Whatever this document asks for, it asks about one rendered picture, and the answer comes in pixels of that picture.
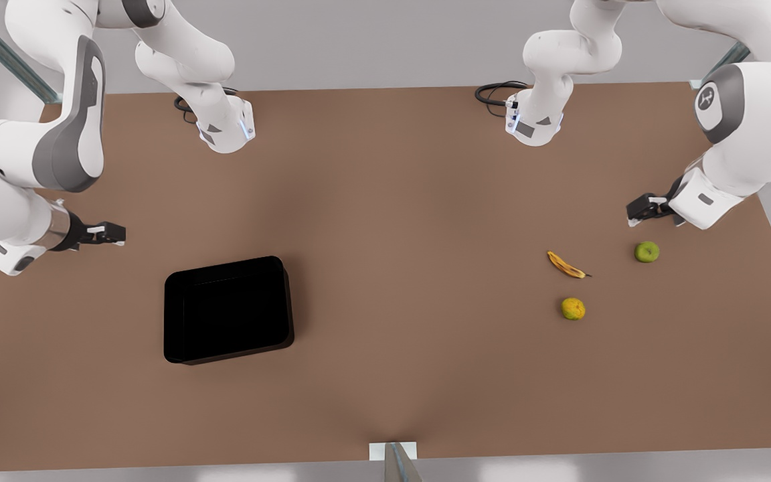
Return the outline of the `yellow banana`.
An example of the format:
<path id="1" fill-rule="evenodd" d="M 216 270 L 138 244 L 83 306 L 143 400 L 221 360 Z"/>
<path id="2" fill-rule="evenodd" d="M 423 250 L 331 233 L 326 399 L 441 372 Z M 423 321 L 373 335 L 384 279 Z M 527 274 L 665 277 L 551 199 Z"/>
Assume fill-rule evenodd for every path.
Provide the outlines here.
<path id="1" fill-rule="evenodd" d="M 559 269 L 560 272 L 563 272 L 563 274 L 566 274 L 569 277 L 572 278 L 590 278 L 592 277 L 591 274 L 588 274 L 587 272 L 582 271 L 579 268 L 576 268 L 576 266 L 573 266 L 566 262 L 563 258 L 558 256 L 556 253 L 554 253 L 551 250 L 548 250 L 546 252 L 547 258 L 550 260 L 551 264 L 555 266 L 555 268 Z"/>

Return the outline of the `black storage box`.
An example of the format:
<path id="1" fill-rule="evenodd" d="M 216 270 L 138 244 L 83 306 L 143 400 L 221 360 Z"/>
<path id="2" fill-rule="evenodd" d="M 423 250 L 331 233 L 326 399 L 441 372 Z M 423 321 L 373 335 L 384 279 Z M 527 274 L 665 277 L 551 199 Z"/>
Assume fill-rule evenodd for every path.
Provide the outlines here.
<path id="1" fill-rule="evenodd" d="M 170 274 L 163 287 L 163 357 L 206 364 L 294 343 L 290 278 L 277 256 Z"/>

